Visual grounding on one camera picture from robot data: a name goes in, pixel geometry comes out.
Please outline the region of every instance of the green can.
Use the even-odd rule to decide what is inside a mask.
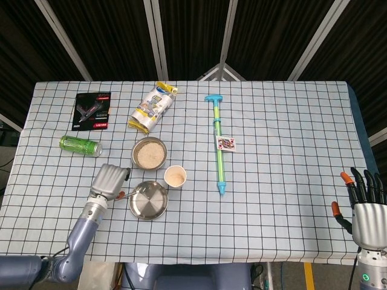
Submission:
[[[63,136],[59,141],[59,147],[63,150],[93,157],[98,157],[102,153],[101,143],[71,136]]]

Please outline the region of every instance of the snack bag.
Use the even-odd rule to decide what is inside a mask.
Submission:
[[[166,83],[157,82],[156,87],[148,93],[134,110],[128,126],[148,134],[175,100],[177,88]]]

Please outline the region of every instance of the metal beam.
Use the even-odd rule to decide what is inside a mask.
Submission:
[[[63,45],[64,49],[67,51],[68,55],[74,62],[82,77],[87,81],[91,81],[92,78],[90,73],[86,69],[86,66],[83,63],[82,59],[80,59],[76,49],[74,48],[74,45],[71,43],[70,38],[64,30],[62,24],[60,24],[58,18],[54,13],[54,10],[51,8],[47,0],[35,0],[35,3],[43,13],[48,24],[53,29],[55,35],[58,37],[59,41]]]
[[[218,69],[219,69],[218,66],[216,66],[215,68],[210,69],[209,72],[206,72],[204,74],[204,76],[200,77],[198,80],[199,81],[203,81],[203,80],[207,80],[207,79],[211,78],[218,71]]]
[[[149,30],[149,36],[151,38],[152,51],[153,51],[153,57],[155,60],[155,65],[156,65],[157,77],[159,80],[162,80],[163,72],[161,70],[160,55],[158,53],[157,36],[156,36],[155,22],[153,20],[151,0],[144,0],[144,8],[145,8],[145,14],[146,14],[146,21],[148,22],[148,30]]]
[[[376,134],[372,135],[368,138],[368,141],[371,145],[371,147],[387,140],[387,128],[384,128],[383,130],[380,130]]]
[[[164,48],[163,27],[161,26],[160,6],[158,0],[144,0],[146,20],[155,59],[157,77],[168,80],[167,60]]]
[[[163,26],[161,24],[161,14],[160,14],[160,6],[158,4],[158,0],[152,0],[152,9],[153,9],[153,17],[155,21],[154,23],[156,27],[158,52],[160,53],[161,70],[163,72],[163,80],[168,81],[169,79],[168,79],[167,58],[165,55]]]
[[[333,25],[336,23],[349,2],[350,0],[335,0],[333,2],[331,8],[328,10],[327,14],[322,20],[319,28],[316,30],[308,46],[306,47],[304,53],[298,60],[298,63],[289,75],[288,80],[294,81],[300,78],[304,69],[307,67],[308,63],[319,49],[320,45],[325,40]]]
[[[223,44],[222,44],[222,51],[220,54],[220,61],[219,61],[218,80],[221,80],[223,77],[224,64],[226,63],[227,53],[229,52],[232,28],[234,26],[237,5],[238,5],[238,0],[230,0],[229,12],[227,13],[227,19],[226,19],[226,27],[224,29],[224,34],[223,34]]]
[[[237,71],[235,71],[231,66],[229,66],[226,63],[224,64],[224,72],[238,82],[246,81],[246,79],[243,76],[241,76]]]
[[[21,128],[19,125],[16,125],[14,122],[12,122],[10,119],[8,119],[6,116],[2,114],[0,114],[0,120],[18,132],[22,132],[23,130],[23,128]]]

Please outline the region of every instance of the black box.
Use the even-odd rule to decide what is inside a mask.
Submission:
[[[110,92],[83,92],[77,94],[72,131],[108,128]]]

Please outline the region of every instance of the metal bowl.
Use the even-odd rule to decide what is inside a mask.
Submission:
[[[132,213],[140,219],[151,220],[167,209],[167,190],[156,181],[144,181],[133,189],[129,197]]]
[[[138,162],[138,151],[146,144],[149,144],[149,143],[157,143],[159,145],[162,146],[163,150],[164,150],[164,158],[162,160],[162,162],[154,167],[154,168],[144,168],[140,165],[140,163]],[[141,168],[143,170],[155,170],[155,169],[159,169],[161,166],[163,166],[165,160],[167,159],[167,147],[165,146],[164,142],[162,142],[162,140],[158,139],[158,138],[155,138],[155,137],[145,137],[143,139],[141,139],[139,142],[135,143],[134,146],[133,146],[133,149],[132,149],[132,161],[133,163],[138,167],[138,168]]]

